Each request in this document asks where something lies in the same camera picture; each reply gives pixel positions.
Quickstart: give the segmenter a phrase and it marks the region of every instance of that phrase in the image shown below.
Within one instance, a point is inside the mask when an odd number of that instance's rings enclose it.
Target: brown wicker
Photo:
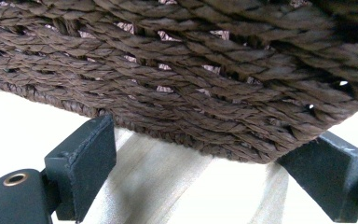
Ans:
[[[0,90],[274,161],[358,111],[358,0],[0,1]]]

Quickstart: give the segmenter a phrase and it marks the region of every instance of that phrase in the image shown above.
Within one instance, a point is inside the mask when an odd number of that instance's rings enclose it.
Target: metal grommet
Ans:
[[[26,179],[28,179],[28,175],[25,173],[11,175],[5,179],[4,185],[7,187],[16,186],[16,185],[19,185],[20,183],[24,182]]]

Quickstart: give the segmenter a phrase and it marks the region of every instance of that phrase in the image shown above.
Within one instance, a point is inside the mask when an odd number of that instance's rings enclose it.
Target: basket weave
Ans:
[[[0,1],[0,90],[274,161],[358,111],[358,1]]]

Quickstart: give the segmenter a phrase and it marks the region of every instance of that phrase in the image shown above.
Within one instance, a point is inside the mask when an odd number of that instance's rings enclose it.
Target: wooden surface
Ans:
[[[118,144],[117,166],[85,223],[282,221],[288,174],[277,164],[201,156],[124,130],[117,130],[117,141],[125,142]]]

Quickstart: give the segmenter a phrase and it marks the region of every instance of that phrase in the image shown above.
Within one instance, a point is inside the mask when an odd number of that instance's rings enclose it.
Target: wicker basket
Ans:
[[[358,1],[0,1],[0,90],[274,161],[358,111]]]

